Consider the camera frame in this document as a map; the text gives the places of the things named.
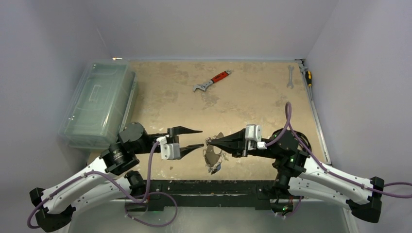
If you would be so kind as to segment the large white keyring with keys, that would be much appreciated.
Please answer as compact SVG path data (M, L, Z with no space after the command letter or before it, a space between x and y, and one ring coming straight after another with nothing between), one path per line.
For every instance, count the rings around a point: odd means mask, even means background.
M212 139L219 139L222 137L224 137L224 134L220 132L217 135L205 139L206 148L203 149L203 157L210 175L217 173L221 169L224 161L229 161L227 154L223 150L209 144Z

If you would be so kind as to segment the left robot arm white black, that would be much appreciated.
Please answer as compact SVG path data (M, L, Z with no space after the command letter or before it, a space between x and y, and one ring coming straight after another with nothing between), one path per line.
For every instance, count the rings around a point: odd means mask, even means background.
M27 218L27 226L50 233L68 225L82 210L110 200L128 198L145 204L153 195L152 170L147 169L146 179L134 171L133 167L139 164L137 156L148 154L152 159L160 153L163 160L180 160L200 148L199 144L179 144L179 135L193 133L193 129L177 126L166 133L149 134L138 122L127 124L116 142L81 171L53 187L30 191L34 209Z

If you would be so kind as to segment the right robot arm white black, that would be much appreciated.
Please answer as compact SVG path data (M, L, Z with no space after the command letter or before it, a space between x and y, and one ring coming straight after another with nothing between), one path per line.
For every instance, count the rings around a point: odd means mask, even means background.
M277 130L270 138L262 138L242 129L210 139L207 144L238 158L273 159L272 166L277 170L274 183L260 189L266 196L314 198L339 205L366 222L377 223L380 219L383 179L357 177L317 161L289 130L284 134Z

